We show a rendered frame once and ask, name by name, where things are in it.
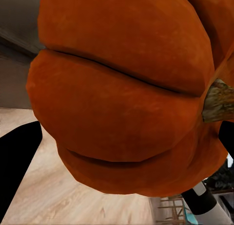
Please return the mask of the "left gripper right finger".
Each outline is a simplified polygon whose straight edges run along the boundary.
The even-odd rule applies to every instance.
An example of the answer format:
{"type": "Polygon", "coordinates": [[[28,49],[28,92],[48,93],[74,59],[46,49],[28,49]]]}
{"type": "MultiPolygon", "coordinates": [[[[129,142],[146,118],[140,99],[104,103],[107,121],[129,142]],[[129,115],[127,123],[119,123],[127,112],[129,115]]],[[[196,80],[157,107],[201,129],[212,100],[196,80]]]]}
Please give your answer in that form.
{"type": "Polygon", "coordinates": [[[223,121],[218,137],[234,159],[234,122],[223,121]]]}

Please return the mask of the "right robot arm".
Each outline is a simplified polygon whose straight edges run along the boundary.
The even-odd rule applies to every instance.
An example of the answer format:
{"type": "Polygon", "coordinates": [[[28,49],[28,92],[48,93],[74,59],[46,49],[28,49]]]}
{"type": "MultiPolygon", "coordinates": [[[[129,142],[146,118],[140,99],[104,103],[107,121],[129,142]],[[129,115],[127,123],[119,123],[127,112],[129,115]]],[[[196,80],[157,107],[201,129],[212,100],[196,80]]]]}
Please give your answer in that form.
{"type": "Polygon", "coordinates": [[[203,181],[182,192],[180,196],[186,201],[198,225],[234,225],[234,221],[229,218],[203,181]]]}

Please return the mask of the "pumpkin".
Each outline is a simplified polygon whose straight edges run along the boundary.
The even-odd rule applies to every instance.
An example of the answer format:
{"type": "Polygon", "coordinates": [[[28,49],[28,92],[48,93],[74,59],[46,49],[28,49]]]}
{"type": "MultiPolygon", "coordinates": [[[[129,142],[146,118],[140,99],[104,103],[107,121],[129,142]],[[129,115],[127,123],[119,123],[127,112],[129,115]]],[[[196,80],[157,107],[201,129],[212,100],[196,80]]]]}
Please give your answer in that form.
{"type": "Polygon", "coordinates": [[[172,197],[219,170],[234,0],[40,0],[26,88],[76,181],[172,197]]]}

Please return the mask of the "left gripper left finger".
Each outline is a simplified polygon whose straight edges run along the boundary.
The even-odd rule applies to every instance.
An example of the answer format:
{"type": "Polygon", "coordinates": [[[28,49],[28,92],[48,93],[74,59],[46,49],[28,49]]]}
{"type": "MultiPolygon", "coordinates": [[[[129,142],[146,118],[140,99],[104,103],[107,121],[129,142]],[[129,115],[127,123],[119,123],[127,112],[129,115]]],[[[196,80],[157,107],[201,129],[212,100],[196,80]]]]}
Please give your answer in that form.
{"type": "Polygon", "coordinates": [[[15,128],[0,138],[0,224],[42,139],[39,121],[15,128]]]}

